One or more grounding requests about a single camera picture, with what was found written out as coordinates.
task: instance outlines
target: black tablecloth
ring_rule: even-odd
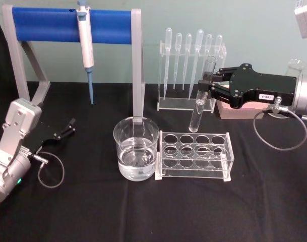
[[[264,145],[251,120],[204,113],[200,133],[230,133],[231,182],[204,178],[124,179],[112,131],[130,115],[132,87],[52,83],[41,120],[76,134],[49,147],[64,162],[57,189],[37,180],[38,161],[0,204],[0,241],[307,241],[307,141],[290,152]],[[147,85],[144,116],[166,132],[187,132],[191,112],[156,110],[157,85]],[[0,87],[2,123],[15,89]],[[302,138],[293,119],[258,120],[261,135],[281,147]]]

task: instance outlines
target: rack hole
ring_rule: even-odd
[[[217,169],[221,169],[222,168],[222,164],[220,160],[213,160],[211,162],[211,165]]]
[[[192,160],[180,160],[179,163],[182,167],[185,167],[185,168],[189,168],[193,165]]]
[[[168,166],[168,167],[174,167],[174,166],[177,165],[177,160],[176,159],[168,159],[168,158],[166,158],[166,159],[163,160],[163,163],[166,166]]]
[[[168,145],[164,148],[164,153],[166,155],[174,155],[175,153],[177,153],[177,148],[171,145]]]
[[[175,143],[177,143],[178,138],[177,138],[176,135],[166,135],[166,136],[164,137],[164,141],[165,141],[166,143],[169,143],[169,144],[175,144]]]
[[[204,135],[199,135],[196,138],[196,142],[199,144],[208,144],[209,143],[209,139],[208,137],[204,136]]]
[[[192,149],[192,147],[190,146],[184,146],[180,149],[180,153],[184,156],[191,156],[193,155],[194,151]]]
[[[205,155],[207,155],[207,152],[208,152],[208,149],[207,149],[206,147],[204,147],[204,146],[199,147],[199,148],[197,149],[197,154],[200,155],[200,156],[205,156]]]
[[[221,136],[214,136],[212,138],[212,142],[217,145],[222,145],[225,143],[225,139]]]
[[[192,144],[194,141],[194,138],[191,137],[190,135],[183,135],[180,137],[180,142],[183,144]]]
[[[195,160],[196,166],[200,168],[206,168],[209,165],[208,160]]]
[[[216,149],[214,149],[214,155],[216,155],[216,156],[220,156],[220,154],[222,153],[222,148],[216,148]]]

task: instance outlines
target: acrylic test tube rack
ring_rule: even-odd
[[[192,134],[160,131],[156,179],[220,178],[230,181],[234,162],[229,133]]]
[[[202,69],[204,61],[208,55],[215,55],[215,46],[212,45],[208,52],[205,52],[205,45],[203,44],[200,49],[199,58],[198,58],[198,65],[196,69],[195,75],[195,84],[198,83],[198,80],[201,79],[202,76]],[[183,80],[183,66],[185,60],[185,44],[182,43],[180,54],[179,54],[179,62],[178,62],[178,69],[177,69],[177,78],[176,78],[176,88],[173,88],[174,83],[174,59],[176,56],[176,50],[174,44],[172,44],[170,49],[170,60],[169,60],[169,71],[168,71],[168,85],[167,85],[167,92],[165,98],[163,97],[163,83],[164,83],[164,71],[165,71],[165,56],[166,56],[166,49],[165,44],[161,41],[160,42],[160,50],[159,50],[159,84],[158,84],[158,103],[157,103],[157,110],[160,109],[173,109],[173,110],[193,110],[196,101],[196,94],[197,90],[194,89],[190,99],[189,96],[189,83],[192,76],[193,71],[193,62],[195,56],[195,45],[192,44],[190,47],[190,54],[189,54],[189,61],[187,67],[187,74],[185,77],[185,88],[182,89],[182,80]],[[223,68],[225,65],[226,60],[226,46],[223,42],[220,46],[220,50],[217,57],[217,63],[215,67],[215,71],[220,68]],[[207,102],[204,107],[204,111],[209,111],[211,113],[214,112],[214,107],[216,104],[216,100],[214,98],[207,98]]]

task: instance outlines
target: micropipette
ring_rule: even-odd
[[[79,39],[82,47],[83,65],[87,72],[89,96],[91,99],[91,104],[93,105],[94,98],[92,72],[94,66],[94,57],[91,21],[89,14],[90,7],[86,7],[87,2],[85,0],[79,0],[77,3],[79,5],[79,9],[77,9],[76,12],[78,20]]]
[[[200,51],[200,49],[202,47],[203,36],[204,36],[204,31],[202,29],[198,30],[197,31],[197,35],[196,35],[195,58],[194,58],[194,66],[193,66],[193,72],[192,72],[192,79],[190,81],[188,100],[190,100],[190,96],[191,96],[192,91],[193,91],[193,86],[194,86],[195,76],[196,76],[196,70],[197,70],[197,62],[198,62],[198,57],[199,57],[199,51]]]
[[[179,62],[179,55],[181,49],[181,41],[182,41],[182,34],[177,33],[175,38],[175,57],[174,57],[174,70],[173,70],[173,88],[175,88],[175,82],[177,79],[177,72],[178,72],[178,62]]]
[[[209,51],[212,46],[212,42],[213,42],[213,36],[211,34],[208,34],[206,36],[206,41],[205,41],[205,57],[203,59],[202,76],[204,74],[204,67],[205,67],[204,65],[205,65],[207,56],[209,56]]]
[[[163,83],[163,100],[167,92],[168,85],[168,73],[169,73],[169,58],[171,49],[172,29],[167,28],[165,30],[165,68],[164,68],[164,83]]]
[[[185,78],[187,74],[187,66],[188,66],[188,59],[189,59],[189,53],[190,53],[190,46],[192,44],[192,35],[187,34],[186,35],[186,43],[185,43],[185,63],[183,64],[183,73],[182,73],[182,89],[185,88]]]

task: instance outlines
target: pink block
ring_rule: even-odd
[[[233,109],[229,104],[216,101],[219,115],[222,119],[240,119],[240,118],[254,118],[254,116],[261,110],[267,109],[267,103],[260,102],[248,102],[243,105],[240,109]]]

